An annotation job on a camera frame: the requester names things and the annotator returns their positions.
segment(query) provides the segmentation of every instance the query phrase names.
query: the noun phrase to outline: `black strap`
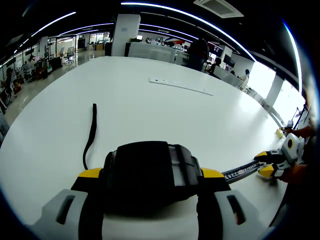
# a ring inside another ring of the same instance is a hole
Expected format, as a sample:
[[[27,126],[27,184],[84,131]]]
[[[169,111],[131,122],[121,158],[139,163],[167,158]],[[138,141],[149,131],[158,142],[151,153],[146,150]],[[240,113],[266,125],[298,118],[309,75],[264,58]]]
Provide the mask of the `black strap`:
[[[91,144],[95,140],[96,130],[97,130],[97,104],[94,103],[92,106],[92,124],[91,124],[90,133],[89,133],[89,139],[84,148],[83,157],[82,157],[83,166],[85,170],[88,170],[88,167],[86,164],[86,155],[87,155],[88,149],[90,148]]]

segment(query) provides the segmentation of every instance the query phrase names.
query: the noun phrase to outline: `human hand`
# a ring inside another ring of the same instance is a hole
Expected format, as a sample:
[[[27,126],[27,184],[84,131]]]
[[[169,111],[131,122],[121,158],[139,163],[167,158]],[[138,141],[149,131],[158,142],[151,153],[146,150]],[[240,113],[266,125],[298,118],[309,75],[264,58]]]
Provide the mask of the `human hand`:
[[[286,169],[282,176],[279,177],[279,179],[288,184],[300,185],[303,183],[304,178],[307,174],[307,166],[308,165],[299,165],[295,163],[289,169]]]

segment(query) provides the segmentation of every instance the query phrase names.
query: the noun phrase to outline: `metal ruler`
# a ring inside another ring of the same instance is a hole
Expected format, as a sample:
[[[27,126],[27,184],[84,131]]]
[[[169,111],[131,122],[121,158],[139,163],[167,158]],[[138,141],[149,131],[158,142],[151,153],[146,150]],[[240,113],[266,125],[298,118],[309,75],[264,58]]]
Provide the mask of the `metal ruler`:
[[[225,180],[228,184],[232,184],[236,181],[239,181],[240,179],[243,179],[251,174],[253,174],[257,169],[261,166],[262,163],[260,163],[257,160],[254,160],[246,165],[234,168],[229,171],[225,171],[222,174],[225,177]]]

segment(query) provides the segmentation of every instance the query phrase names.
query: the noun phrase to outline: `air conditioning vent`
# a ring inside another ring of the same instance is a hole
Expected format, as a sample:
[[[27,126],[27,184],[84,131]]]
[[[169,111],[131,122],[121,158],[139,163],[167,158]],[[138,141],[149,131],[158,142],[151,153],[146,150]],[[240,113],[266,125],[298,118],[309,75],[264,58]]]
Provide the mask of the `air conditioning vent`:
[[[224,0],[195,0],[193,3],[214,13],[222,19],[244,16],[241,12]]]
[[[162,30],[162,29],[158,29],[159,32],[162,32],[162,33],[165,33],[165,34],[168,34],[169,31],[165,31],[165,30]]]

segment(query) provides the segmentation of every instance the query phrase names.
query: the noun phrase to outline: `white pillar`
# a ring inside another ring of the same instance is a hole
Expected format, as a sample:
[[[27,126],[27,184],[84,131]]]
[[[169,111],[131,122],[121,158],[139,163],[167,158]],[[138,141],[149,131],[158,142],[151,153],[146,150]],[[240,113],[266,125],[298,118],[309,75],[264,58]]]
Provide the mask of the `white pillar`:
[[[85,49],[89,50],[89,44],[90,44],[90,33],[84,34],[83,35],[85,39]]]
[[[225,69],[225,63],[224,63],[224,59],[225,59],[225,55],[228,55],[229,57],[231,57],[232,54],[232,49],[229,48],[228,46],[224,46],[224,45],[220,45],[220,48],[223,49],[222,55],[221,55],[221,64],[220,67]]]
[[[118,14],[112,41],[112,56],[123,57],[126,43],[138,35],[141,17],[137,14]]]
[[[265,98],[266,104],[268,104],[270,107],[273,107],[275,104],[283,83],[284,80],[278,75],[275,75],[270,91]]]
[[[38,56],[43,59],[45,58],[45,47],[48,47],[48,37],[44,36],[39,40]]]

